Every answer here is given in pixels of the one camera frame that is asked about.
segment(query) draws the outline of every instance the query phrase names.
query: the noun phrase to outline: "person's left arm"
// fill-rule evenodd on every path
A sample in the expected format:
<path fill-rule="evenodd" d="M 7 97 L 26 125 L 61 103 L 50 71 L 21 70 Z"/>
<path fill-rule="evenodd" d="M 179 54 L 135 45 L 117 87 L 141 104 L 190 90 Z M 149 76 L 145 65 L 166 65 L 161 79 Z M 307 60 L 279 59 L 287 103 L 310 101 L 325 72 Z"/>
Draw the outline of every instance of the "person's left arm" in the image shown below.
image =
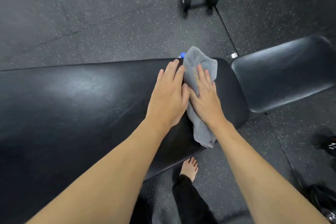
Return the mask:
<path fill-rule="evenodd" d="M 145 119 L 120 145 L 76 179 L 37 213 L 35 223 L 129 223 L 149 166 L 189 99 L 178 60 L 160 70 Z"/>

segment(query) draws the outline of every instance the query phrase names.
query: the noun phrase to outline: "hand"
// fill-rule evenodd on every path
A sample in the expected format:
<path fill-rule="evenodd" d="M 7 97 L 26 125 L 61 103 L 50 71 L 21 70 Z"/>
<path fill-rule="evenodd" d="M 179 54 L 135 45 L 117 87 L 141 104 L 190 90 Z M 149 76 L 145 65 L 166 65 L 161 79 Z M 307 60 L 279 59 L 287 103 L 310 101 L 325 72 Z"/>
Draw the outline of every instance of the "hand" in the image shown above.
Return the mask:
<path fill-rule="evenodd" d="M 181 86 L 184 65 L 175 74 L 178 64 L 179 61 L 175 59 L 169 62 L 165 72 L 160 70 L 146 114 L 146 119 L 167 129 L 178 124 L 188 106 L 188 86 Z"/>
<path fill-rule="evenodd" d="M 203 71 L 202 66 L 197 66 L 198 75 L 195 75 L 199 89 L 199 96 L 188 87 L 190 101 L 198 116 L 211 128 L 219 122 L 227 121 L 224 117 L 221 102 L 217 96 L 216 84 L 211 82 L 208 70 Z"/>

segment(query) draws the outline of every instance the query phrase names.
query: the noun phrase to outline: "bare foot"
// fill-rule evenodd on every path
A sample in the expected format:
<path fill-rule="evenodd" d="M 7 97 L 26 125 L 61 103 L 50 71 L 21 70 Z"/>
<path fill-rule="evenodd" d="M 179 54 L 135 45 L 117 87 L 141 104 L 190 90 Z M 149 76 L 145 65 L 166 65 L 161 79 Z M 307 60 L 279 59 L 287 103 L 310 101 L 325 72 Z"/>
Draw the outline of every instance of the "bare foot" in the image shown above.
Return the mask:
<path fill-rule="evenodd" d="M 186 175 L 193 182 L 198 171 L 197 162 L 194 157 L 188 158 L 183 162 L 180 175 Z"/>

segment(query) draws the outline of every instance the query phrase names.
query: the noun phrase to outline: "black leather pad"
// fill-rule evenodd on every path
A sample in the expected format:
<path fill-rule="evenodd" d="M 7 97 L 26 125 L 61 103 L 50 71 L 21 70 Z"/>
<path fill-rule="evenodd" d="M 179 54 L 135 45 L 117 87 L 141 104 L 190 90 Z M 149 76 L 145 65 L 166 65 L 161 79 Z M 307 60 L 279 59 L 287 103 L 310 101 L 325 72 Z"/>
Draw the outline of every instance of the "black leather pad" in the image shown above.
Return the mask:
<path fill-rule="evenodd" d="M 251 112 L 265 112 L 336 85 L 336 53 L 317 35 L 234 60 Z"/>
<path fill-rule="evenodd" d="M 172 60 L 0 72 L 0 223 L 26 221 L 125 140 L 145 117 L 159 70 Z M 222 59 L 216 83 L 226 117 L 240 127 L 247 103 Z M 202 150 L 185 114 L 146 180 Z"/>

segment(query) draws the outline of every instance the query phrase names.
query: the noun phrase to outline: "leg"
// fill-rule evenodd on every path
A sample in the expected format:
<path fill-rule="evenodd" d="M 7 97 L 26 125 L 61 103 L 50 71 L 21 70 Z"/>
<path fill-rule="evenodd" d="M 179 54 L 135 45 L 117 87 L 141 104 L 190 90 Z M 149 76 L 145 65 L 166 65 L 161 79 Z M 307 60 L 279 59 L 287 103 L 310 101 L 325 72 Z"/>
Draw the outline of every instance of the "leg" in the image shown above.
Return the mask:
<path fill-rule="evenodd" d="M 129 224 L 152 224 L 153 209 L 142 198 L 138 197 Z"/>
<path fill-rule="evenodd" d="M 183 162 L 182 170 L 173 185 L 173 195 L 182 224 L 217 224 L 207 203 L 199 195 L 192 181 L 198 171 L 195 158 Z"/>

